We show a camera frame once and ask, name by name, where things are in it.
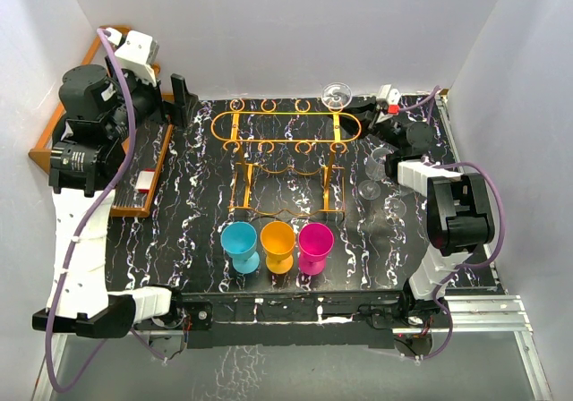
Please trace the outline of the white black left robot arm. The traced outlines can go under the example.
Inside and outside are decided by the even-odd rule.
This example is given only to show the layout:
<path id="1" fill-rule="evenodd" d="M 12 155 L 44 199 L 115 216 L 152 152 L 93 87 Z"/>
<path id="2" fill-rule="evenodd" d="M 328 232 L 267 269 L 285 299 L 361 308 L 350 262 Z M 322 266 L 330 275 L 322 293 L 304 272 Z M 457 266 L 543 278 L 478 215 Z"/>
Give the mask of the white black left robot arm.
<path id="1" fill-rule="evenodd" d="M 46 306 L 31 325 L 46 333 L 74 333 L 108 339 L 128 334 L 134 324 L 155 318 L 176 328 L 182 303 L 165 287 L 110 293 L 106 288 L 107 225 L 115 186 L 124 175 L 123 144 L 129 139 L 129 114 L 141 125 L 185 126 L 198 98 L 183 76 L 172 74 L 174 98 L 166 101 L 149 66 L 86 64 L 63 77 L 59 98 L 64 116 L 53 133 L 48 184 L 56 210 L 53 285 Z"/>

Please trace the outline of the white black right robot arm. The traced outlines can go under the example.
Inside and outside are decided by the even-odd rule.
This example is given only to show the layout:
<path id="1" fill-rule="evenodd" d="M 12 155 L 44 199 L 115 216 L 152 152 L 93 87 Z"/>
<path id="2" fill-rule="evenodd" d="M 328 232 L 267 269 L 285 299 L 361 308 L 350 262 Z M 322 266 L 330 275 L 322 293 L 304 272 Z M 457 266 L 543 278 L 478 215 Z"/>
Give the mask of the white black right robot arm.
<path id="1" fill-rule="evenodd" d="M 394 319 L 417 327 L 446 311 L 447 283 L 469 267 L 473 252 L 502 239 L 503 232 L 495 226 L 488 176 L 463 174 L 456 164 L 432 157 L 443 126 L 435 98 L 427 96 L 406 107 L 399 100 L 393 95 L 353 98 L 343 110 L 341 125 L 350 135 L 382 143 L 365 161 L 365 178 L 357 186 L 361 198 L 379 198 L 387 181 L 425 200 L 429 244 L 389 310 Z"/>

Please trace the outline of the clear wine glass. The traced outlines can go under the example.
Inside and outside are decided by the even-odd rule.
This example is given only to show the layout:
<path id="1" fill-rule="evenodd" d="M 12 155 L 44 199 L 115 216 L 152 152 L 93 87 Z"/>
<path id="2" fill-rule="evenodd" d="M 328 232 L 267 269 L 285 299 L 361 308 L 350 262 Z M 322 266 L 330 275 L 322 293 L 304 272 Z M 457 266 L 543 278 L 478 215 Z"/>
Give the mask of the clear wine glass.
<path id="1" fill-rule="evenodd" d="M 322 89 L 320 100 L 328 112 L 328 117 L 332 117 L 339 115 L 350 104 L 352 97 L 350 87 L 344 82 L 336 81 Z"/>
<path id="2" fill-rule="evenodd" d="M 386 176 L 385 162 L 391 153 L 390 149 L 378 147 L 366 159 L 364 168 L 367 179 L 358 185 L 358 192 L 363 199 L 372 201 L 380 196 L 379 182 Z"/>
<path id="3" fill-rule="evenodd" d="M 390 194 L 384 201 L 384 212 L 388 218 L 402 218 L 406 214 L 405 199 L 409 192 L 398 190 Z"/>

